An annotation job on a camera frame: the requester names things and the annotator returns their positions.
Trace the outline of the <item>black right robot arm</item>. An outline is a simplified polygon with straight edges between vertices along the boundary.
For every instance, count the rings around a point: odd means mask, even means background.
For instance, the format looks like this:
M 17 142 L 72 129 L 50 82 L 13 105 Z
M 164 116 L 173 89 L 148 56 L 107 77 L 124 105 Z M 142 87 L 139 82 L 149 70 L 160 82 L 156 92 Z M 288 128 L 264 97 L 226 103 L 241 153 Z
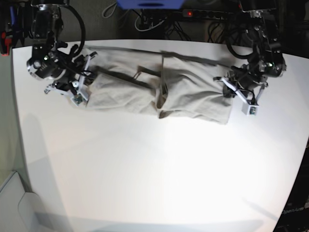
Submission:
M 83 74 L 81 66 L 74 63 L 85 44 L 85 25 L 79 13 L 70 6 L 68 0 L 32 0 L 30 5 L 37 9 L 31 25 L 33 45 L 31 58 L 27 61 L 29 74 L 38 79 L 59 80 L 73 78 L 76 74 Z M 63 30 L 61 9 L 69 10 L 77 19 L 81 30 L 81 41 L 74 45 L 68 54 L 59 51 L 68 47 L 60 40 Z

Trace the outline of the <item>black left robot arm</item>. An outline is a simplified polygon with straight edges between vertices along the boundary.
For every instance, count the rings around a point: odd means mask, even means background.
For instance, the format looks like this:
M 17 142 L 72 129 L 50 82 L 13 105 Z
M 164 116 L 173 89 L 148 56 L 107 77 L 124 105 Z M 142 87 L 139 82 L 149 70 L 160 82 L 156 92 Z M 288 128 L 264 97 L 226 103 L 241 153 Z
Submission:
M 236 89 L 226 87 L 225 97 L 233 97 L 238 93 L 245 97 L 257 97 L 256 87 L 266 87 L 268 78 L 277 78 L 286 71 L 286 63 L 282 54 L 279 30 L 273 12 L 276 10 L 274 0 L 239 0 L 238 10 L 227 19 L 224 40 L 229 52 L 238 59 L 248 63 L 241 67 L 232 66 L 226 76 Z M 246 37 L 252 48 L 247 55 L 237 53 L 232 47 L 232 36 L 237 34 Z

